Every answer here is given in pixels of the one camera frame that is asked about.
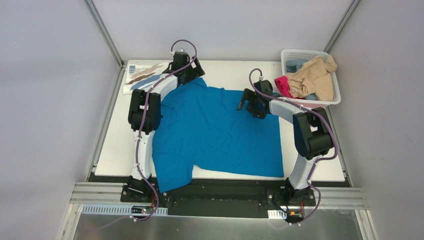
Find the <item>table top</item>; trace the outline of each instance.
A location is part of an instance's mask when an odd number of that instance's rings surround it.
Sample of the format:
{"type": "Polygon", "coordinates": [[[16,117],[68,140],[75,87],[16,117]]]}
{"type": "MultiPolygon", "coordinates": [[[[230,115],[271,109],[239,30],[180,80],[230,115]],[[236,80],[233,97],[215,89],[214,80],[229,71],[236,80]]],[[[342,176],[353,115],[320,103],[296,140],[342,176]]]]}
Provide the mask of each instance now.
{"type": "MultiPolygon", "coordinates": [[[[165,60],[129,60],[128,65],[154,65],[166,62],[165,60]]],[[[282,69],[279,61],[207,61],[200,64],[205,71],[202,76],[210,87],[226,90],[252,89],[249,83],[249,73],[254,68],[260,68],[265,80],[269,80],[276,90],[274,79],[281,77],[282,69]]],[[[106,137],[101,149],[100,157],[95,170],[96,176],[129,176],[133,167],[135,146],[133,130],[128,123],[128,110],[131,95],[123,94],[123,85],[126,74],[119,89],[113,113],[107,129],[106,137]]],[[[281,180],[290,175],[295,167],[298,152],[295,147],[293,125],[279,118],[281,150],[283,155],[284,177],[265,177],[235,174],[220,171],[211,171],[194,166],[194,179],[230,179],[230,180],[281,180]]],[[[155,166],[151,163],[152,175],[156,177],[155,166]]],[[[345,177],[339,157],[329,161],[321,161],[312,177],[313,181],[344,182],[345,177]]]]}

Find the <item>pink cloth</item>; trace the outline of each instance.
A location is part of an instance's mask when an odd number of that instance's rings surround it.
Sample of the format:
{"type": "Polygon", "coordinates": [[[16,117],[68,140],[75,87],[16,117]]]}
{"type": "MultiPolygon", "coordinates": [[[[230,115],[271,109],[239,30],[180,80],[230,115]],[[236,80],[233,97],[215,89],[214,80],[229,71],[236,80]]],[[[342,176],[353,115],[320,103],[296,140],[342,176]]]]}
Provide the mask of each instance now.
{"type": "Polygon", "coordinates": [[[277,77],[276,79],[274,79],[275,81],[275,85],[278,88],[278,91],[284,96],[284,97],[288,97],[291,99],[301,99],[298,97],[292,97],[292,95],[290,95],[290,86],[289,86],[289,82],[286,76],[280,76],[277,77]]]}

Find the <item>beige cloth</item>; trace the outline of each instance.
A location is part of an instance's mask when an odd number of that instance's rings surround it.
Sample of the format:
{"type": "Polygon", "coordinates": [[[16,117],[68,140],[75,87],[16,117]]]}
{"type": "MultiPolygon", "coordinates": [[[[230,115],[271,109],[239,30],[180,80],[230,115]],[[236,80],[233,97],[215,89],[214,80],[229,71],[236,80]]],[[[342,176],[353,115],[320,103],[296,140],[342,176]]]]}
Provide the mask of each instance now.
{"type": "Polygon", "coordinates": [[[290,95],[304,98],[316,94],[320,101],[333,101],[333,81],[331,74],[337,69],[337,64],[331,55],[324,62],[322,56],[305,62],[295,73],[287,73],[290,95]]]}

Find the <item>laundry basket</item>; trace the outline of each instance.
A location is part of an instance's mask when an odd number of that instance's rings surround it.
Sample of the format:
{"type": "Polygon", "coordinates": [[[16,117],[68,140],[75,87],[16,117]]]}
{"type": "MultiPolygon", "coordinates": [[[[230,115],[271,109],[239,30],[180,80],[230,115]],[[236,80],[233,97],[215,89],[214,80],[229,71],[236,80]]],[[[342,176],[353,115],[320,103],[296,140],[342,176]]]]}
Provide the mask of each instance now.
{"type": "MultiPolygon", "coordinates": [[[[299,49],[286,49],[281,51],[281,69],[282,74],[286,75],[286,62],[288,60],[294,59],[306,59],[312,60],[316,56],[322,56],[324,61],[329,56],[328,53],[323,51],[313,51],[313,50],[299,50],[299,49]]],[[[335,105],[340,103],[342,98],[340,97],[339,84],[337,83],[336,72],[331,73],[332,79],[332,89],[333,89],[333,101],[319,101],[319,100],[306,100],[306,99],[295,99],[290,98],[291,101],[303,105],[307,108],[318,108],[318,107],[327,107],[328,105],[335,105]]]]}

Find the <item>white wall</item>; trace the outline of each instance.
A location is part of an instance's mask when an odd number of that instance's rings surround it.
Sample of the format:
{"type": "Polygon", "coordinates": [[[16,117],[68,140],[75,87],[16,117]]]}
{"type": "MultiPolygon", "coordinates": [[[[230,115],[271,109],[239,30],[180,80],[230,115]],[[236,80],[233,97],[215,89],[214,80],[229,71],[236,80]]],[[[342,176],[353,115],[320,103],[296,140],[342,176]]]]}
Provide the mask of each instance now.
{"type": "Polygon", "coordinates": [[[348,171],[382,240],[424,235],[424,1],[364,0],[331,52],[348,171]]]}
{"type": "Polygon", "coordinates": [[[0,6],[0,239],[55,239],[118,65],[82,0],[0,6]]]}
{"type": "Polygon", "coordinates": [[[188,39],[200,60],[279,61],[283,49],[322,51],[351,0],[94,2],[126,60],[171,59],[171,44],[188,39]]]}

